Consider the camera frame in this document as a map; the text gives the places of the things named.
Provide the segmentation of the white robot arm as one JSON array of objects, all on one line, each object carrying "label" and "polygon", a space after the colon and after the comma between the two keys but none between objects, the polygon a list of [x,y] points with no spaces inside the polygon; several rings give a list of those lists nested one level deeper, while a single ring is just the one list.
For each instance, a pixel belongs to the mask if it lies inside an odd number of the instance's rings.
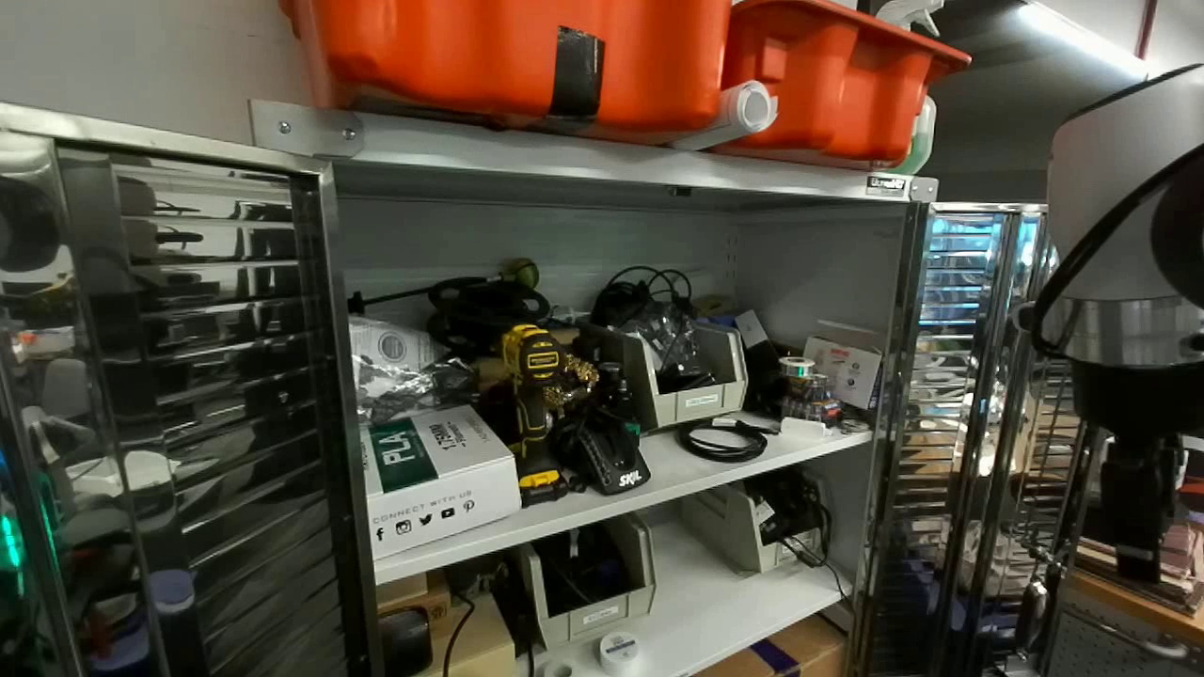
[{"label": "white robot arm", "polygon": [[1101,524],[1129,578],[1159,578],[1181,440],[1204,433],[1204,67],[1071,112],[1050,146],[1056,253],[1020,317],[1071,376],[1101,447]]}]

